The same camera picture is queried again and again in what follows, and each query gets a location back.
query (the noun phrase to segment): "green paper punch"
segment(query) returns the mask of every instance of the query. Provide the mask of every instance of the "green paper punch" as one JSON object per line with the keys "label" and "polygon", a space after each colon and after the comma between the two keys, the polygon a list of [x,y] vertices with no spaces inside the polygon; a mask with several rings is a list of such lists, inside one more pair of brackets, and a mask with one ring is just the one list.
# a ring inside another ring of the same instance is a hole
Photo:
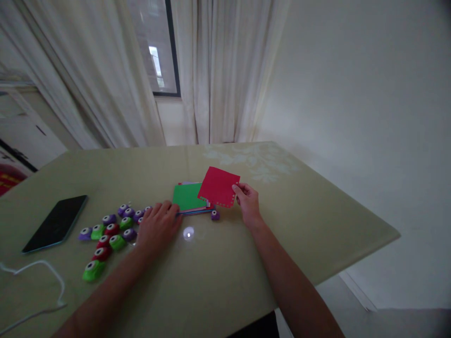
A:
{"label": "green paper punch", "polygon": [[93,282],[102,274],[103,269],[105,269],[105,263],[100,261],[91,261],[86,265],[85,271],[83,273],[83,280],[87,282]]}
{"label": "green paper punch", "polygon": [[95,227],[93,227],[93,232],[91,233],[91,239],[93,240],[99,240],[100,237],[103,236],[103,232],[105,231],[105,225],[98,224]]}
{"label": "green paper punch", "polygon": [[122,238],[121,235],[114,235],[109,239],[109,244],[111,245],[114,251],[119,251],[120,249],[122,249],[124,246],[127,245],[127,242],[125,241],[125,239]]}
{"label": "green paper punch", "polygon": [[129,228],[131,228],[133,225],[133,219],[131,217],[124,217],[121,220],[121,224],[119,224],[119,228],[121,230],[127,230]]}

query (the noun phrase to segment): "sheer curtain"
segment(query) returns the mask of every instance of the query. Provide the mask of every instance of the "sheer curtain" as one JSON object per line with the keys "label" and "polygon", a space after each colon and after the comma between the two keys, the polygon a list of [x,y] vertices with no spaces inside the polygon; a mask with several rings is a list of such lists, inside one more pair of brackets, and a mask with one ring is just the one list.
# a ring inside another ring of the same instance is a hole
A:
{"label": "sheer curtain", "polygon": [[84,149],[165,144],[125,0],[5,1],[0,18]]}
{"label": "sheer curtain", "polygon": [[187,143],[250,141],[289,1],[173,3]]}

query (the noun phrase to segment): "floor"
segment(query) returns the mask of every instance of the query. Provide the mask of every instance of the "floor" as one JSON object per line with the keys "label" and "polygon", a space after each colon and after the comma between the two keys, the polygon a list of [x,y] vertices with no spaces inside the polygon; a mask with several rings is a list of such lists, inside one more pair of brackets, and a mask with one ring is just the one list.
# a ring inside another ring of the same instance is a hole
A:
{"label": "floor", "polygon": [[[451,310],[379,310],[366,312],[338,276],[317,287],[347,338],[450,338]],[[293,335],[276,310],[280,338]]]}

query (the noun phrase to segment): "charging cable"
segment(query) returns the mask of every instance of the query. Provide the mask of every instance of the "charging cable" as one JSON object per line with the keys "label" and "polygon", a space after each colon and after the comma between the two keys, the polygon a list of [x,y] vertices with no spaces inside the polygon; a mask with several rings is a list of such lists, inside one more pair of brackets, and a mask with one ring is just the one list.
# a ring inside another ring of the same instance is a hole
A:
{"label": "charging cable", "polygon": [[27,265],[27,266],[24,266],[23,268],[21,268],[21,269],[19,269],[19,270],[9,269],[9,268],[7,268],[2,262],[0,262],[0,269],[2,269],[3,271],[6,271],[6,272],[11,272],[11,273],[13,273],[14,276],[15,276],[15,275],[20,274],[22,271],[27,270],[29,267],[31,267],[31,266],[33,266],[33,265],[36,265],[36,264],[44,264],[44,265],[47,265],[47,267],[50,269],[50,271],[53,272],[53,274],[55,275],[55,277],[56,277],[56,278],[58,279],[58,281],[60,282],[60,285],[61,285],[61,292],[60,292],[60,296],[58,297],[58,300],[56,301],[57,306],[56,306],[56,307],[51,307],[51,308],[48,308],[48,309],[45,309],[45,310],[42,310],[42,311],[39,311],[39,312],[36,312],[36,313],[34,313],[34,314],[32,314],[32,315],[29,315],[29,316],[26,316],[25,318],[22,318],[21,320],[19,320],[19,321],[15,322],[14,324],[8,326],[6,329],[0,331],[0,336],[3,336],[5,333],[11,331],[13,328],[19,326],[20,324],[26,322],[27,320],[29,320],[29,319],[31,319],[31,318],[37,317],[37,316],[39,316],[39,315],[41,315],[41,314],[49,314],[49,313],[52,313],[52,312],[61,310],[63,307],[66,307],[66,306],[67,306],[67,304],[64,303],[64,302],[61,300],[62,295],[64,294],[64,289],[66,288],[66,286],[65,286],[65,284],[64,284],[64,281],[63,281],[63,279],[61,278],[61,276],[58,274],[58,272],[56,272],[56,270],[54,269],[54,267],[50,265],[49,262],[47,262],[47,261],[36,261],[36,262],[31,263],[31,264],[29,264],[29,265]]}

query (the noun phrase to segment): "table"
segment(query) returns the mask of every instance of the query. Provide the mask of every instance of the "table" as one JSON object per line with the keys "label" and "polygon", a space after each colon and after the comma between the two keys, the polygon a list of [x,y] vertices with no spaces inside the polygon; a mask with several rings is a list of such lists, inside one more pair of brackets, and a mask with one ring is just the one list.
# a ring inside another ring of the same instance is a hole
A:
{"label": "table", "polygon": [[[18,269],[48,260],[66,281],[68,306],[42,315],[6,337],[49,336],[133,249],[108,261],[101,280],[81,277],[95,243],[80,230],[132,202],[135,209],[172,199],[174,185],[202,181],[209,166],[241,176],[259,191],[261,213],[277,239],[314,284],[319,284],[399,237],[382,219],[273,142],[67,152],[0,199],[0,261]],[[89,196],[67,241],[22,255],[21,249],[61,199]],[[150,337],[225,337],[277,307],[263,265],[235,203],[185,218],[171,247],[130,290],[111,334]],[[183,229],[191,226],[191,241]],[[53,306],[59,284],[44,267],[19,276],[0,271],[0,328]]]}

